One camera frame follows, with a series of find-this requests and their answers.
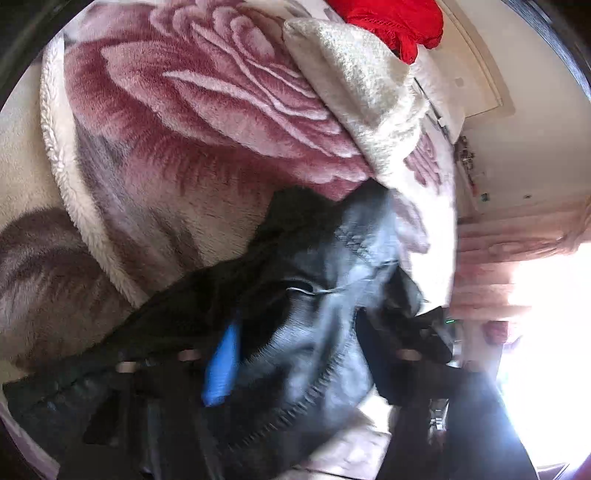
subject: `red cloth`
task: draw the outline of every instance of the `red cloth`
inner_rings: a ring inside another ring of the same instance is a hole
[[[328,0],[347,22],[378,36],[402,61],[417,58],[417,44],[435,48],[443,35],[443,14],[435,0]]]

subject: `black jacket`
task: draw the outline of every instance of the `black jacket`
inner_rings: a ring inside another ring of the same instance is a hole
[[[306,189],[277,193],[242,257],[190,274],[82,355],[5,385],[9,409],[60,463],[85,443],[124,443],[138,468],[167,480],[176,473],[163,457],[174,455],[174,446],[163,445],[174,439],[165,438],[163,425],[173,421],[170,410],[185,408],[186,424],[201,425],[197,437],[211,437],[207,455],[225,478],[273,478],[343,428],[368,393],[357,312],[387,303],[390,312],[413,317],[420,306],[420,292],[398,266],[396,221],[390,192],[373,180],[340,203]],[[223,404],[202,408],[202,367],[236,321],[241,362],[234,388]],[[129,375],[115,370],[122,361],[168,365],[185,349],[197,349],[201,360],[184,377],[184,407],[163,408],[169,375],[132,375],[130,387]],[[134,405],[131,429],[121,430],[130,420],[120,412],[108,413],[122,391]],[[158,435],[160,446],[147,440]]]

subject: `bright window light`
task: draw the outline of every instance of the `bright window light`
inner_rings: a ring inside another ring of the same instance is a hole
[[[514,281],[510,302],[533,308],[499,385],[534,464],[570,462],[591,452],[591,244],[525,262]]]

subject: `blue tag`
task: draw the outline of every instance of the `blue tag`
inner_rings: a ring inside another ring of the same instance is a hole
[[[240,328],[231,324],[205,370],[202,399],[206,407],[222,404],[230,394],[238,371]]]

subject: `curtain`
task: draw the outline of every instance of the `curtain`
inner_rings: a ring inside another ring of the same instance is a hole
[[[460,224],[458,236],[450,316],[518,320],[531,306],[511,299],[516,270],[523,262],[569,255],[591,241],[591,197],[482,215]]]

